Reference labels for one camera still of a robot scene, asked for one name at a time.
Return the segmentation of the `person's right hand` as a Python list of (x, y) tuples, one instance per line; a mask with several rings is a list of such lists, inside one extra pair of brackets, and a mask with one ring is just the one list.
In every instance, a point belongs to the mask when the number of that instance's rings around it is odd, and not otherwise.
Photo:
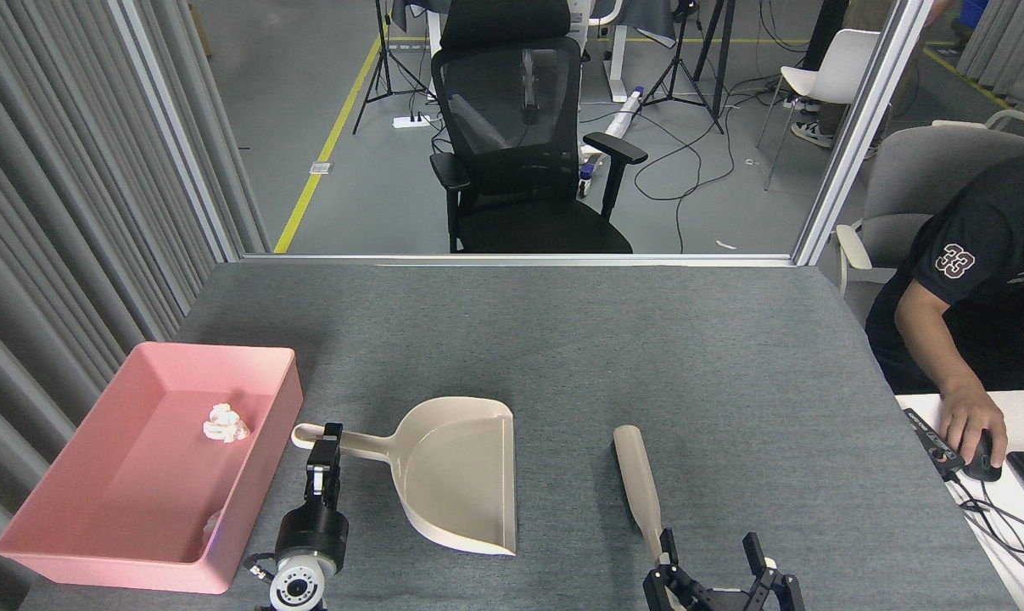
[(990, 465), (1000, 468), (1007, 451), (1008, 437), (1004, 414), (982, 387), (961, 387), (941, 392), (939, 433), (958, 455), (970, 463), (976, 456), (983, 433), (990, 436)]

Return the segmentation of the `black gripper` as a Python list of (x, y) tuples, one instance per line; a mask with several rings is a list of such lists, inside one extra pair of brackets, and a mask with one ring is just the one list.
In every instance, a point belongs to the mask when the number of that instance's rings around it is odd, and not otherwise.
[(805, 601), (797, 577), (782, 574), (764, 556), (756, 533), (746, 533), (743, 548), (753, 583), (748, 591), (702, 590), (697, 581), (680, 568), (671, 529), (658, 537), (660, 553), (656, 566), (643, 580), (648, 610), (764, 610), (770, 594), (775, 595), (780, 610), (805, 610)]
[(295, 556), (314, 556), (324, 571), (344, 568), (349, 521), (338, 512), (340, 441), (344, 425), (326, 423), (321, 436), (321, 464), (306, 465), (306, 503), (326, 507), (298, 507), (284, 514), (276, 541), (276, 563)]

